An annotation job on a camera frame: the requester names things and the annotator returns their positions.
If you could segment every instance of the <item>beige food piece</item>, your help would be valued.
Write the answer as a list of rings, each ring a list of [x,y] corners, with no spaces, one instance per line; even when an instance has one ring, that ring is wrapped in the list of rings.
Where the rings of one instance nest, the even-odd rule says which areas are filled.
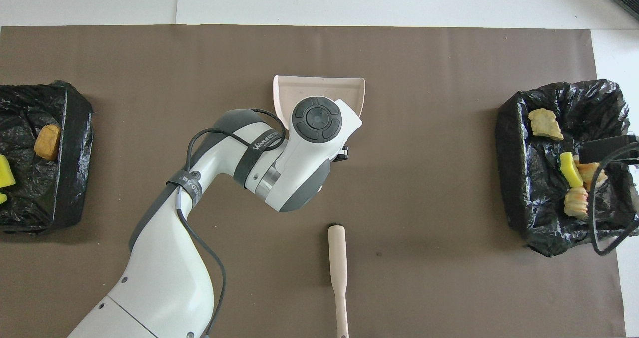
[[[564,197],[564,213],[577,218],[586,218],[588,213],[588,193],[582,186],[571,188]]]
[[[60,127],[55,124],[48,124],[42,128],[36,145],[33,148],[36,154],[45,160],[57,160],[57,149],[60,146]]]
[[[530,119],[530,127],[532,127],[533,135],[550,137],[553,140],[564,139],[559,129],[559,124],[556,121],[557,117],[552,111],[539,108],[538,110],[530,111],[528,118]]]
[[[575,160],[575,164],[577,165],[577,170],[579,174],[582,175],[582,179],[584,180],[584,187],[587,191],[591,189],[591,183],[593,181],[593,175],[595,170],[599,166],[598,162],[593,163],[579,163],[579,156],[574,156],[573,160]],[[604,170],[601,170],[600,174],[597,176],[597,183],[595,187],[601,186],[607,179],[606,173]]]

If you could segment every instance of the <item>brown paper sheet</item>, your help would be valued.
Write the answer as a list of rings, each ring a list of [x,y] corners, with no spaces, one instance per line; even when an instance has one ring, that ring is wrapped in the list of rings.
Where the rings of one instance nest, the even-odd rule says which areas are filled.
[[[3,84],[64,79],[96,115],[82,222],[0,236],[0,335],[68,334],[116,283],[190,137],[226,110],[273,110],[276,74],[365,78],[363,127],[299,211],[230,177],[205,193],[189,220],[229,280],[215,336],[333,336],[330,222],[346,227],[353,337],[625,335],[615,255],[523,248],[499,193],[498,106],[595,79],[588,31],[287,26],[2,29]]]

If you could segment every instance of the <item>gray strap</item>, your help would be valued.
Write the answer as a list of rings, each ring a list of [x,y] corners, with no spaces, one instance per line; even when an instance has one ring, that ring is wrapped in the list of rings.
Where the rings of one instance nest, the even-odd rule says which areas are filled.
[[[198,179],[185,170],[175,172],[173,177],[171,177],[169,181],[166,181],[166,183],[174,183],[182,186],[182,188],[184,188],[184,190],[191,196],[193,206],[198,204],[202,197],[202,186],[199,184]]]
[[[277,131],[269,129],[256,138],[251,145],[247,147],[242,158],[240,158],[238,166],[235,167],[233,179],[242,185],[242,187],[246,188],[246,179],[251,170],[253,170],[255,163],[258,161],[260,156],[262,156],[264,150],[281,137],[282,136]]]

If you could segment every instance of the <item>circular button pad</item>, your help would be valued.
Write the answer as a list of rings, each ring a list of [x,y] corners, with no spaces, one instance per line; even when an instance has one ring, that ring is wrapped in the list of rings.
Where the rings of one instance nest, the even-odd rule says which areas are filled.
[[[337,136],[342,114],[337,104],[326,97],[307,97],[295,106],[291,123],[303,139],[321,144]]]

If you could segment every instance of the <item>gray button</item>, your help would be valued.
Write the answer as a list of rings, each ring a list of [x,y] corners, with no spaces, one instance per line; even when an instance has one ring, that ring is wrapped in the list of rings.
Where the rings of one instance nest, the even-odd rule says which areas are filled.
[[[315,106],[315,99],[311,98],[311,99],[304,99],[301,102],[299,102],[297,104],[297,106],[295,107],[295,117],[301,119],[302,117],[304,117],[304,111],[306,111],[306,109],[308,109],[311,106]]]
[[[328,111],[331,115],[339,115],[339,107],[333,101],[329,100],[326,97],[318,97],[318,104],[328,108]]]
[[[340,120],[334,119],[330,122],[330,126],[321,133],[324,139],[328,140],[329,138],[333,138],[340,129]]]
[[[314,129],[322,129],[328,126],[329,120],[328,111],[322,107],[313,107],[306,113],[306,123]]]
[[[297,129],[297,132],[301,136],[305,136],[306,138],[310,138],[311,140],[317,140],[318,139],[318,136],[319,136],[318,132],[317,131],[313,131],[304,122],[298,122],[295,125],[295,128]]]

